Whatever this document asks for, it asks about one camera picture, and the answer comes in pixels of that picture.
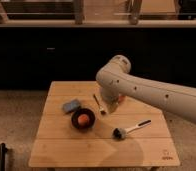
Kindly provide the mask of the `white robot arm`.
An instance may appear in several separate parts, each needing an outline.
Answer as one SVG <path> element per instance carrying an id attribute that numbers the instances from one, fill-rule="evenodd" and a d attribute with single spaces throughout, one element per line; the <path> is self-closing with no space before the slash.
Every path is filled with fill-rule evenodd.
<path id="1" fill-rule="evenodd" d="M 122 94 L 196 124 L 196 88 L 132 76 L 130 70 L 129 59 L 116 55 L 97 72 L 96 81 L 106 103 L 116 102 Z"/>

